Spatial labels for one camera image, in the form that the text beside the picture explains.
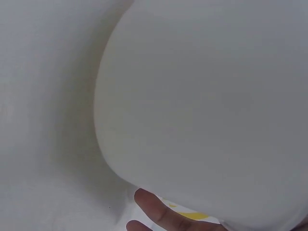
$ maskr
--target finger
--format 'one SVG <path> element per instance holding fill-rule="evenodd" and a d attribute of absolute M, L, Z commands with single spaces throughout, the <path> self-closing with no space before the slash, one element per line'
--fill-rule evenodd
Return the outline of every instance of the finger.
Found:
<path fill-rule="evenodd" d="M 135 201 L 145 214 L 157 225 L 168 231 L 187 231 L 195 223 L 164 205 L 154 194 L 139 189 Z"/>
<path fill-rule="evenodd" d="M 150 228 L 136 220 L 131 220 L 127 223 L 126 229 L 127 231 L 152 231 Z"/>

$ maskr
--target toilet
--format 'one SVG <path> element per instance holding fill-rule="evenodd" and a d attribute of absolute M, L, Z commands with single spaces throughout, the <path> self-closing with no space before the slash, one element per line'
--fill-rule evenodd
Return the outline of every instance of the toilet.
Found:
<path fill-rule="evenodd" d="M 138 0 L 104 51 L 102 154 L 230 231 L 308 214 L 308 2 Z"/>

